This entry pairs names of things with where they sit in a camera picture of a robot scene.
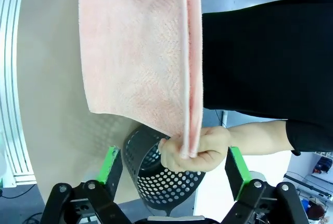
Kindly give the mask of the person's left hand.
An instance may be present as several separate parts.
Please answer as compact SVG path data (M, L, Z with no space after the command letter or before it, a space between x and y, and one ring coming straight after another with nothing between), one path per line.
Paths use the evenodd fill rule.
M181 136L174 136L168 140L161 139L158 145L161 164L172 172L212 171L226 157L230 138L230 131L222 126L203 128L196 155L185 154Z

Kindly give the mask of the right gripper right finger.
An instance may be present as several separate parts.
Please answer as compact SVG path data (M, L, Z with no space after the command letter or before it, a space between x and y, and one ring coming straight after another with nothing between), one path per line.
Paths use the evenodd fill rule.
M308 217L293 184L273 187L253 179L237 147L228 149L225 171L235 204L222 223L308 223Z

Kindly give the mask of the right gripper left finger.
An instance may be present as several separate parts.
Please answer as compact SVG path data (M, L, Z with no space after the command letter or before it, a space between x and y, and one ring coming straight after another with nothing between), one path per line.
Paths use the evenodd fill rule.
M131 223L114 202L123 165L121 151L111 147L96 179L72 187L53 186L42 213L42 223Z

